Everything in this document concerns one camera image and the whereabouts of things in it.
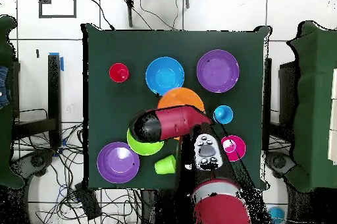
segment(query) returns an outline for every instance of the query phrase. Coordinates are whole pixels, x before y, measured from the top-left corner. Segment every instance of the dark green table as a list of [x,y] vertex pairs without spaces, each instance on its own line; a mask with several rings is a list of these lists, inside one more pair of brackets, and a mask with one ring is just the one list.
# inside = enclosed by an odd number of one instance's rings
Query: dark green table
[[[154,164],[169,154],[177,154],[176,140],[169,140],[161,151],[140,156],[140,170],[130,182],[113,184],[97,170],[99,151],[111,142],[126,142],[130,119],[140,110],[154,109],[159,98],[147,87],[145,71],[154,59],[169,56],[184,67],[183,87],[195,91],[211,115],[218,105],[229,105],[234,119],[226,126],[229,134],[241,137],[247,147],[242,159],[257,188],[260,188],[261,108],[263,81],[263,40],[269,27],[254,32],[179,32],[98,30],[86,24],[88,33],[89,78],[89,188],[174,188],[179,176],[156,175]],[[223,49],[235,56],[240,77],[230,91],[214,94],[197,81],[196,67],[208,51]],[[124,63],[130,72],[126,82],[117,84],[109,78],[113,63]]]
[[337,31],[302,22],[289,41],[301,69],[294,117],[293,156],[299,166],[286,178],[300,192],[337,188],[337,166],[328,160],[332,75],[337,68]]

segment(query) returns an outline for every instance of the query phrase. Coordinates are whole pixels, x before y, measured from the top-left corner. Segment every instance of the blue cup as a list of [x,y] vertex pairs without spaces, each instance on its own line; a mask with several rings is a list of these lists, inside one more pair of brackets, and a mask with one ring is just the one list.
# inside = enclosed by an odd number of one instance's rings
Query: blue cup
[[218,106],[213,112],[213,118],[216,122],[226,125],[233,119],[233,111],[229,106]]
[[279,207],[273,207],[270,208],[268,212],[271,215],[271,219],[274,224],[281,224],[284,221],[286,213],[283,209]]

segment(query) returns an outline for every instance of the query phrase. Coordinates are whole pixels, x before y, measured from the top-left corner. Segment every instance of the orange plate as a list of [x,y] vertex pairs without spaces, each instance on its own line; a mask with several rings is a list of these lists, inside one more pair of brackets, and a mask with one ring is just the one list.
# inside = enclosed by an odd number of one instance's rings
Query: orange plate
[[158,109],[179,105],[192,105],[200,111],[205,112],[202,100],[189,88],[173,88],[169,90],[159,100]]

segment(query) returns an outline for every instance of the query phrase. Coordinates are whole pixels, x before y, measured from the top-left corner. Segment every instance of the white tile floor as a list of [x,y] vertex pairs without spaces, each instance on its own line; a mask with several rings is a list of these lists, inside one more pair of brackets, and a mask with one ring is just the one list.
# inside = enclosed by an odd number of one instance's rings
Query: white tile floor
[[[130,29],[128,11],[123,0],[96,0],[101,4],[106,19],[116,29]],[[38,0],[0,0],[0,14],[13,16],[18,27],[10,34],[10,40],[16,49],[16,56],[21,63],[20,71],[20,109],[47,109],[47,56],[58,52],[65,60],[65,70],[61,73],[62,122],[63,128],[82,122],[82,33],[81,23],[93,23],[102,29],[109,29],[98,6],[90,0],[76,0],[77,18],[39,18]],[[167,24],[182,28],[182,0],[142,0],[142,7],[159,15]],[[152,29],[170,30],[156,16],[140,8],[140,0],[134,0],[135,10],[139,12]],[[73,0],[52,0],[50,5],[43,5],[43,14],[72,14]],[[145,22],[133,11],[134,27],[148,29]],[[184,8],[185,30],[253,30],[257,26],[272,26],[269,43],[269,57],[272,58],[272,101],[271,109],[279,110],[278,68],[282,63],[294,60],[292,50],[286,45],[287,40],[296,36],[298,24],[304,20],[315,20],[325,28],[337,27],[337,9],[335,0],[190,0],[190,8]],[[43,112],[23,113],[22,121],[44,118]],[[278,121],[278,113],[271,113],[271,120]],[[72,144],[78,144],[76,138]],[[21,143],[20,155],[27,153],[27,147]],[[81,163],[82,156],[76,157]],[[59,182],[64,183],[63,165],[55,157],[53,166],[58,172]],[[74,183],[83,177],[82,165],[72,165]],[[270,188],[263,192],[263,199],[268,207],[279,205],[287,208],[286,186],[282,180],[274,178],[265,168],[265,180]],[[35,211],[49,211],[57,199],[59,185],[56,174],[50,167],[41,178],[34,177],[30,185],[29,205],[33,224],[41,224]],[[106,206],[110,199],[118,198],[125,190],[108,190],[98,193],[97,198],[105,213],[123,213],[124,198],[119,204]],[[37,212],[43,219],[45,214]],[[136,222],[133,212],[126,219]],[[75,221],[51,219],[53,224],[78,224]],[[103,224],[114,224],[116,219],[107,217]]]

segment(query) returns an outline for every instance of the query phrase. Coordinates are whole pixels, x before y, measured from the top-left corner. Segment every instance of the purple plate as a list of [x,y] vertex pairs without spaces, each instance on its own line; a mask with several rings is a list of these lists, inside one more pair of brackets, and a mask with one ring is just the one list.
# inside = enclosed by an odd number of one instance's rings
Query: purple plate
[[107,181],[124,183],[137,175],[140,158],[128,144],[113,142],[106,145],[98,154],[97,168]]
[[239,64],[227,51],[215,49],[204,54],[197,64],[197,79],[210,92],[226,92],[238,81]]

